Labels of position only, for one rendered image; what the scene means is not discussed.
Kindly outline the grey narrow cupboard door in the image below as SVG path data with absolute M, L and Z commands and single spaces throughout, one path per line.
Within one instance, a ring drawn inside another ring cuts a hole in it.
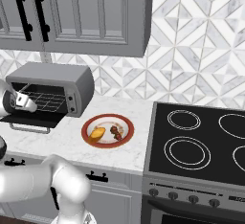
M 24 9 L 33 26 L 32 40 L 27 41 L 15 0 L 0 0 L 0 49 L 43 51 L 43 38 L 34 0 L 26 0 Z

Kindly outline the grey base cupboard door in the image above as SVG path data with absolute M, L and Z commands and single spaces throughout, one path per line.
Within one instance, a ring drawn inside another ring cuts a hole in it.
M 93 184 L 86 209 L 98 224 L 141 224 L 142 194 Z

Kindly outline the grey drawer front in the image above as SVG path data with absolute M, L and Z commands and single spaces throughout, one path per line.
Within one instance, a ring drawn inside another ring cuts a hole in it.
M 106 176 L 109 178 L 107 183 L 92 181 L 93 184 L 109 186 L 118 189 L 124 190 L 133 190 L 133 191 L 141 191 L 142 190 L 142 180 L 143 177 L 141 175 L 135 175 L 131 173 L 118 172 L 107 169 L 99 169 L 99 168 L 88 168 L 79 166 L 79 169 L 82 170 L 86 175 L 90 173 L 91 170 L 95 172 L 96 175 L 101 175 L 103 172 L 106 173 Z
M 4 158 L 0 161 L 0 168 L 7 167 L 4 165 L 4 161 L 14 159 L 15 162 L 20 162 L 22 159 L 25 160 L 25 166 L 29 165 L 39 165 L 43 162 L 44 157 L 34 157 L 34 156 L 26 156 L 26 155 L 14 155 L 14 154 L 6 154 Z

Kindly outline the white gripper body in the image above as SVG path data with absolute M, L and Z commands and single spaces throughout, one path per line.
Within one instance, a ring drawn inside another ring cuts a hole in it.
M 29 112 L 35 112 L 37 109 L 36 103 L 31 100 L 28 96 L 22 97 L 23 105 L 22 109 Z

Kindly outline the grey toaster oven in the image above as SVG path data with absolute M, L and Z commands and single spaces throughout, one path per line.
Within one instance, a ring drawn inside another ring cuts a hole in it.
M 68 117 L 80 117 L 93 98 L 95 83 L 86 65 L 28 62 L 6 76 L 6 82 L 20 93 L 36 92 L 65 97 Z

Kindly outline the black electric hob stove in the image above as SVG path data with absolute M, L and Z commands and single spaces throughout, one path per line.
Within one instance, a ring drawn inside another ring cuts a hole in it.
M 195 195 L 192 205 L 218 199 L 215 209 L 245 213 L 245 111 L 154 102 L 142 193 L 141 224 L 147 199 L 191 204 Z

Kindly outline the red rimmed white plate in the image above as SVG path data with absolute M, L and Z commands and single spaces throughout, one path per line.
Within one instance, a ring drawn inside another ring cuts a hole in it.
M 122 140 L 117 141 L 114 135 L 110 132 L 110 128 L 115 125 L 120 134 L 122 135 Z M 105 133 L 102 138 L 96 143 L 89 143 L 88 137 L 94 129 L 97 127 L 104 127 Z M 126 117 L 119 114 L 100 114 L 89 119 L 81 129 L 81 137 L 90 146 L 98 148 L 114 148 L 122 146 L 123 144 L 130 141 L 134 134 L 134 125 Z

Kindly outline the toaster oven door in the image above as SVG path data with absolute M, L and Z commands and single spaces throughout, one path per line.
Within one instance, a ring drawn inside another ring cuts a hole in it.
M 0 119 L 0 122 L 55 128 L 64 117 L 65 115 L 63 113 L 44 111 L 35 111 L 32 113 L 17 110 L 14 113 Z

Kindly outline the grey wide cupboard door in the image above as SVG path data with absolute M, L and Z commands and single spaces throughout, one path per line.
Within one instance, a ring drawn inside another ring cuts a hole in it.
M 50 26 L 46 52 L 145 55 L 152 0 L 44 0 L 42 8 Z

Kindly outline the golden baguette bread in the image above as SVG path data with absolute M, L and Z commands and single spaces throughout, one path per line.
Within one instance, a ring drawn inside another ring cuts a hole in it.
M 97 127 L 92 131 L 92 133 L 88 137 L 88 142 L 92 144 L 98 142 L 102 138 L 104 133 L 105 133 L 104 127 Z

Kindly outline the red brown kebab skewer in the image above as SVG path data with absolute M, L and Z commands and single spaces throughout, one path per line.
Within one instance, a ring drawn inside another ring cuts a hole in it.
M 118 128 L 113 125 L 111 128 L 110 128 L 110 132 L 114 135 L 114 138 L 117 140 L 117 141 L 121 141 L 123 138 L 122 138 L 122 135 L 120 134 Z

